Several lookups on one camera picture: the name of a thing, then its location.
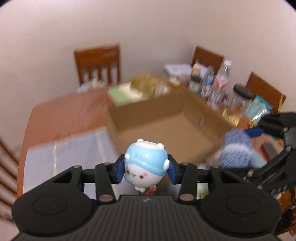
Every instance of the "glass jar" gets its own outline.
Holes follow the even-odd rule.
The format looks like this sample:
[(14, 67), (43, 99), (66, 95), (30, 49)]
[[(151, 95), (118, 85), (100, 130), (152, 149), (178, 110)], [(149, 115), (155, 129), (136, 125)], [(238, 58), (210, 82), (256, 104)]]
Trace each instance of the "glass jar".
[(198, 93), (201, 88), (200, 66), (194, 64), (191, 71), (191, 77), (189, 81), (189, 90), (193, 93)]
[(253, 96), (252, 91), (240, 84), (235, 84), (225, 103), (223, 117), (237, 126), (242, 115), (251, 104)]

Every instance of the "wooden chair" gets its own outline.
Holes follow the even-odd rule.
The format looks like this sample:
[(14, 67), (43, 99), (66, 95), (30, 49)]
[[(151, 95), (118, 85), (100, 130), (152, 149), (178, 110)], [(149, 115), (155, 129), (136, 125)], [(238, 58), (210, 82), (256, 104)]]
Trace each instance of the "wooden chair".
[(260, 95), (269, 104), (273, 106), (272, 112), (281, 111), (285, 99), (287, 98), (283, 93), (268, 84), (265, 80), (257, 76), (254, 72), (250, 74), (246, 88), (251, 90), (255, 95)]
[(107, 68), (108, 84), (112, 83), (111, 65), (116, 64), (117, 82), (120, 82), (120, 45), (101, 46), (74, 52), (80, 85), (83, 84), (83, 71), (87, 70), (88, 79), (93, 78), (93, 70), (97, 69), (98, 79), (102, 79), (102, 68)]
[(199, 63), (205, 66), (212, 65), (214, 67), (214, 73), (217, 74), (223, 62), (223, 59), (224, 59), (224, 56), (222, 55), (210, 52), (199, 46), (196, 46), (195, 52), (192, 58), (191, 66), (193, 66), (195, 61), (198, 60)]
[(0, 219), (14, 222), (11, 208), (16, 199), (18, 160), (0, 138)]
[(275, 235), (289, 232), (291, 236), (294, 236), (296, 234), (295, 188), (291, 189), (290, 191), (285, 191), (280, 193), (277, 197), (277, 200), (280, 203), (282, 211), (287, 209), (292, 209), (293, 217), (292, 217), (291, 226), (280, 232), (276, 232)]

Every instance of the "white toy face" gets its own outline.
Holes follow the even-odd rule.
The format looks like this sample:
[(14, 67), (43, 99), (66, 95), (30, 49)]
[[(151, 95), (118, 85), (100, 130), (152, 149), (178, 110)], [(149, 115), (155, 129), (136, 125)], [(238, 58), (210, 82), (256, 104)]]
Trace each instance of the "white toy face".
[(125, 173), (127, 179), (139, 188), (152, 187), (162, 179), (162, 176), (154, 175), (137, 165), (125, 164)]

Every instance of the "chair backrest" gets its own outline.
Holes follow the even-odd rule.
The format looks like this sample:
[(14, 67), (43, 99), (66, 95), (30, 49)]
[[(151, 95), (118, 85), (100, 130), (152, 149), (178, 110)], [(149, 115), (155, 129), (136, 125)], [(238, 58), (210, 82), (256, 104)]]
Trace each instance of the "chair backrest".
[(214, 73), (217, 74), (222, 62), (223, 62), (224, 56), (210, 52), (208, 50), (205, 50), (199, 46), (196, 46), (195, 52), (192, 58), (191, 66), (194, 65), (195, 61), (198, 60), (199, 63), (205, 65), (205, 66), (213, 66), (214, 67)]
[(0, 138), (0, 219), (13, 222), (11, 207), (16, 200), (18, 160)]
[(251, 90), (255, 95), (260, 95), (269, 104), (273, 106), (272, 112), (279, 112), (285, 99), (287, 98), (283, 93), (279, 92), (272, 85), (257, 76), (254, 72), (250, 74), (246, 88)]
[(88, 79), (93, 78), (93, 70), (97, 69), (98, 79), (102, 79), (102, 68), (107, 68), (108, 84), (112, 83), (111, 67), (116, 64), (117, 82), (120, 82), (120, 45), (101, 46), (74, 52), (80, 85), (83, 84), (83, 71), (88, 72)]

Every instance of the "bottle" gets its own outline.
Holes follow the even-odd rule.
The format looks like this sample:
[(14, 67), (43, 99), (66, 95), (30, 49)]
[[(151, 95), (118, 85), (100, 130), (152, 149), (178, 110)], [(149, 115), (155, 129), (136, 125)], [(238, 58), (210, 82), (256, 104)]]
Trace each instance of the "bottle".
[(191, 71), (191, 78), (189, 82), (189, 90), (194, 93), (198, 93), (201, 87), (201, 77), (200, 77), (200, 66), (194, 64)]
[(231, 66), (231, 61), (226, 59), (218, 73), (216, 75), (212, 93), (209, 97), (207, 104), (211, 106), (214, 110), (218, 109), (218, 105), (221, 103), (222, 98), (225, 94), (228, 82), (229, 82), (229, 68)]
[(207, 69), (207, 73), (203, 77), (203, 81), (202, 81), (202, 87), (201, 87), (201, 93), (200, 93), (202, 98), (209, 97), (213, 83), (214, 83), (214, 67), (209, 66)]

